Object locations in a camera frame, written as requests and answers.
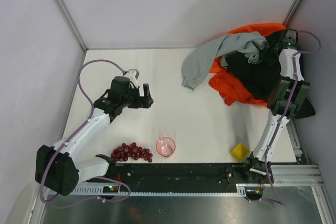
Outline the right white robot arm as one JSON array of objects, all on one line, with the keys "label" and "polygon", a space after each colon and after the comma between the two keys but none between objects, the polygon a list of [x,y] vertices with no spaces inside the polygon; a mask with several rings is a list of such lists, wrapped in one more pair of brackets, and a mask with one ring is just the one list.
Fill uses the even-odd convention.
[{"label": "right white robot arm", "polygon": [[274,147],[281,132],[302,108],[310,83],[301,73],[298,32],[285,29],[274,45],[272,52],[280,63],[280,78],[267,101],[268,119],[262,136],[244,163],[243,178],[249,183],[258,183],[270,176]]}]

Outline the black cloth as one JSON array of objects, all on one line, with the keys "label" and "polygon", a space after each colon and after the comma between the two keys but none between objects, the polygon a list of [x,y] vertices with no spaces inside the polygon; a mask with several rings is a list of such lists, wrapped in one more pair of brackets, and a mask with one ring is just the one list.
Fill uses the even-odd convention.
[{"label": "black cloth", "polygon": [[[266,102],[280,78],[281,67],[278,61],[275,64],[266,64],[262,61],[258,64],[250,64],[243,54],[236,52],[222,58],[221,62],[227,63],[225,68],[228,72],[238,78],[256,99]],[[315,113],[313,106],[306,98],[302,108],[294,118],[307,118],[315,115]]]}]

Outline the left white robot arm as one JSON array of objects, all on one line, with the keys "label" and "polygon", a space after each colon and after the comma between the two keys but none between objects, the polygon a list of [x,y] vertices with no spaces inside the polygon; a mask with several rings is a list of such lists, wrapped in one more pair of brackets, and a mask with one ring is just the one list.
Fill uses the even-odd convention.
[{"label": "left white robot arm", "polygon": [[111,87],[91,105],[89,114],[70,135],[53,146],[41,146],[37,151],[35,181],[59,195],[69,195],[84,181],[110,173],[114,161],[103,154],[81,162],[79,154],[102,130],[110,125],[123,109],[148,109],[153,104],[150,88],[143,84],[144,95],[136,80],[115,77]]}]

